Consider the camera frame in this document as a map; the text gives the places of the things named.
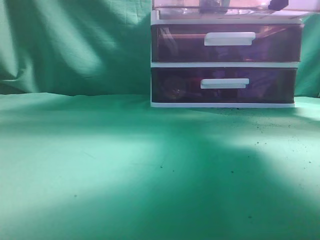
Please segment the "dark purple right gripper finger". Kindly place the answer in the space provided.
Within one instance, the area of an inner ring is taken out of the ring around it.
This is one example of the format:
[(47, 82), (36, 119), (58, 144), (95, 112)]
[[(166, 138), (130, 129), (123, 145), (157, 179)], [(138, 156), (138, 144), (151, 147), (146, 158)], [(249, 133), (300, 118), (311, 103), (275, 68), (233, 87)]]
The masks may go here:
[(268, 9), (271, 11), (281, 11), (288, 6), (288, 0), (270, 0)]

